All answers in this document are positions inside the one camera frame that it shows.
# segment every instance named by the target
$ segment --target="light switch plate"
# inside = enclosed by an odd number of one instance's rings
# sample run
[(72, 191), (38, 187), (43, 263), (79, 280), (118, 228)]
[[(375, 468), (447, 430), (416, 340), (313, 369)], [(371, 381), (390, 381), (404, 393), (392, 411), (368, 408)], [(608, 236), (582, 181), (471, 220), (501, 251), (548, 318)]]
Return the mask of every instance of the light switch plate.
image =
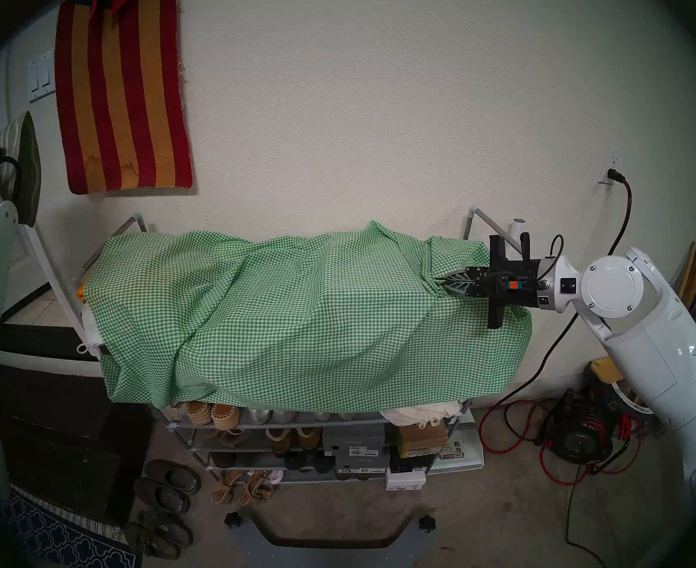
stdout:
[(30, 103), (56, 91), (53, 51), (27, 63), (27, 91)]

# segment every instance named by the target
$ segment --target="white cloth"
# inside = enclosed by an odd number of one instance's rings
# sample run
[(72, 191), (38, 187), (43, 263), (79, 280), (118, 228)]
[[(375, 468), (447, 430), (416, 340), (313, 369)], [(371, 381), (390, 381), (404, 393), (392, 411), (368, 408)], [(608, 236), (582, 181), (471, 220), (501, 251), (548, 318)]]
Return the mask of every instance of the white cloth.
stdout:
[(77, 346), (77, 352), (80, 354), (103, 344), (103, 338), (101, 338), (96, 325), (96, 318), (93, 317), (93, 310), (87, 303), (82, 307), (82, 326), (85, 328), (85, 342)]
[(380, 415), (394, 426), (410, 426), (416, 423), (423, 430), (428, 423), (431, 426), (438, 426), (443, 418), (453, 417), (460, 411), (461, 404), (458, 401), (447, 401), (418, 407), (386, 409), (380, 411)]

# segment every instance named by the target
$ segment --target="floor mat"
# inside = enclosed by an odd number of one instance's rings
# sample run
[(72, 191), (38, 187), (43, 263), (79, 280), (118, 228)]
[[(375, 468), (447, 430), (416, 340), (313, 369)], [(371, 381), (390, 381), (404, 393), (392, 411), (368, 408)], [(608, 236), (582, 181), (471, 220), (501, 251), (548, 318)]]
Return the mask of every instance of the floor mat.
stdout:
[(1, 513), (10, 537), (35, 557), (68, 568), (140, 568), (143, 562), (118, 527), (70, 513), (15, 486)]

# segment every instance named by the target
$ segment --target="gray shoe box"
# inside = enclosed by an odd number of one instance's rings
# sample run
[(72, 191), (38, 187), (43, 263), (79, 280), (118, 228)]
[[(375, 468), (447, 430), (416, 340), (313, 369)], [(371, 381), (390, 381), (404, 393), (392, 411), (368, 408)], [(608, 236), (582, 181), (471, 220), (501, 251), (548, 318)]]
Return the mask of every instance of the gray shoe box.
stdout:
[(385, 425), (369, 423), (360, 426), (328, 426), (322, 430), (321, 443), (324, 444), (325, 456), (381, 456), (385, 445)]

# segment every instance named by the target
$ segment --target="checkered fabric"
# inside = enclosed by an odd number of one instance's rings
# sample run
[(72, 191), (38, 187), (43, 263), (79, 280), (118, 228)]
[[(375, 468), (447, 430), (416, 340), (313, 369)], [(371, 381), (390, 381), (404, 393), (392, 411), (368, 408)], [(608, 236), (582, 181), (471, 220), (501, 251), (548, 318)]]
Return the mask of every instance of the checkered fabric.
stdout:
[(379, 411), (502, 391), (532, 333), (522, 307), (435, 278), (483, 266), (482, 242), (360, 232), (254, 244), (220, 233), (111, 238), (85, 286), (114, 401), (197, 399), (283, 411)]

